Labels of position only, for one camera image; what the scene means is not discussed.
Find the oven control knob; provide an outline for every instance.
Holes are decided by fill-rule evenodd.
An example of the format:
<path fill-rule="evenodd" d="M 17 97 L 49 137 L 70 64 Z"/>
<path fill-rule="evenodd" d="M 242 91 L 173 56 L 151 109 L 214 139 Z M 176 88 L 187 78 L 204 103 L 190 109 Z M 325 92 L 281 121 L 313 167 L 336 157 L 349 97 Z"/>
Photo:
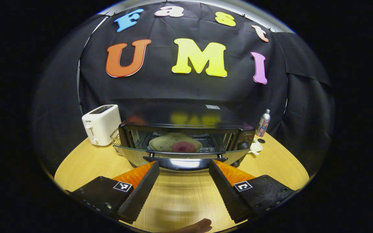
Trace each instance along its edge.
<path fill-rule="evenodd" d="M 237 145 L 237 150 L 250 149 L 250 144 L 248 142 L 241 142 Z"/>

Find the hand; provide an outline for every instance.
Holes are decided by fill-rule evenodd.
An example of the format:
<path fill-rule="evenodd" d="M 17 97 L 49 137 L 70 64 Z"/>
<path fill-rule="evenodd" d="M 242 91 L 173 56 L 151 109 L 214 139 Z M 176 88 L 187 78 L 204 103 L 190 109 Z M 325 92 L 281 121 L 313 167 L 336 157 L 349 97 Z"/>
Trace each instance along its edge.
<path fill-rule="evenodd" d="M 210 225 L 211 225 L 211 220 L 204 218 L 203 220 L 195 224 L 182 227 L 180 229 L 159 232 L 159 233 L 204 233 L 212 229 Z"/>

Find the letter m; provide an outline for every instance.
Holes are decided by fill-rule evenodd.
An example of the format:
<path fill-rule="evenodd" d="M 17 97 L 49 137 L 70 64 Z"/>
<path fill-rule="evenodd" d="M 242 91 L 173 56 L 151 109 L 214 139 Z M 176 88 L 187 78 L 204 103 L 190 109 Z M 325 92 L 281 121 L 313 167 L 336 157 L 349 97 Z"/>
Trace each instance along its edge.
<path fill-rule="evenodd" d="M 192 69 L 188 66 L 189 58 L 197 73 L 201 73 L 209 61 L 209 66 L 205 70 L 208 75 L 227 76 L 227 71 L 224 69 L 224 45 L 212 42 L 207 45 L 204 51 L 201 51 L 191 39 L 180 38 L 174 42 L 178 45 L 178 60 L 176 65 L 172 67 L 172 72 L 190 73 Z"/>

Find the spray can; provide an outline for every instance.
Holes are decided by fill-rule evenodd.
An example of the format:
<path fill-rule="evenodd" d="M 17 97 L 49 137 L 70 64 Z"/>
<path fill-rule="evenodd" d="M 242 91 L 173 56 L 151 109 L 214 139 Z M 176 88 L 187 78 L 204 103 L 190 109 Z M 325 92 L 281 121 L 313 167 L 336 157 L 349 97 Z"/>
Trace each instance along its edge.
<path fill-rule="evenodd" d="M 264 136 L 264 133 L 267 130 L 268 123 L 270 122 L 270 109 L 266 109 L 266 112 L 262 115 L 259 127 L 256 130 L 256 135 L 259 137 Z"/>

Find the foam letter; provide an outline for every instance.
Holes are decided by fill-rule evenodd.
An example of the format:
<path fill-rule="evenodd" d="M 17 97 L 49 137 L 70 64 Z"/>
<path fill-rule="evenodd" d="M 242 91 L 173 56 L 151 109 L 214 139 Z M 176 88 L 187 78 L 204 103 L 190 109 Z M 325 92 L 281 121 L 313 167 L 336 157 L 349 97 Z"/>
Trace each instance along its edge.
<path fill-rule="evenodd" d="M 180 6 L 164 6 L 161 8 L 161 10 L 158 10 L 155 12 L 156 16 L 167 16 L 170 17 L 181 17 L 184 14 L 182 13 L 184 9 Z"/>
<path fill-rule="evenodd" d="M 264 69 L 264 61 L 266 58 L 260 53 L 256 53 L 256 52 L 251 52 L 251 55 L 253 55 L 254 63 L 256 65 L 256 75 L 254 75 L 253 80 L 256 83 L 266 84 L 267 79 L 266 79 L 266 74 L 265 74 L 265 69 Z"/>
<path fill-rule="evenodd" d="M 259 26 L 251 25 L 253 28 L 255 28 L 257 35 L 260 37 L 260 39 L 264 42 L 268 42 L 268 39 L 264 36 L 265 31 L 262 30 Z"/>
<path fill-rule="evenodd" d="M 139 19 L 141 16 L 138 13 L 140 13 L 142 11 L 143 11 L 143 9 L 137 9 L 135 11 L 130 12 L 127 15 L 123 15 L 122 17 L 116 19 L 115 22 L 117 22 L 119 24 L 119 29 L 117 30 L 117 32 L 123 31 L 126 28 L 129 28 L 129 27 L 135 25 L 136 21 L 132 21 L 132 20 Z"/>
<path fill-rule="evenodd" d="M 120 55 L 122 50 L 127 46 L 127 44 L 115 44 L 110 46 L 108 51 L 108 57 L 106 61 L 106 72 L 112 77 L 125 77 L 133 75 L 138 72 L 142 67 L 143 59 L 145 57 L 146 46 L 151 43 L 151 40 L 139 40 L 132 43 L 135 46 L 135 51 L 133 52 L 133 61 L 128 66 L 120 66 Z"/>
<path fill-rule="evenodd" d="M 209 61 L 209 66 L 205 70 L 208 75 L 227 76 L 227 71 L 224 69 L 224 45 L 212 42 L 207 45 L 204 51 L 201 51 L 191 39 L 180 38 L 174 42 L 178 45 L 178 60 L 176 65 L 172 67 L 172 72 L 190 73 L 192 69 L 188 65 L 189 58 L 197 73 L 201 73 Z"/>
<path fill-rule="evenodd" d="M 216 12 L 215 20 L 223 25 L 228 25 L 231 27 L 235 26 L 234 17 L 232 15 L 226 14 L 224 12 Z"/>

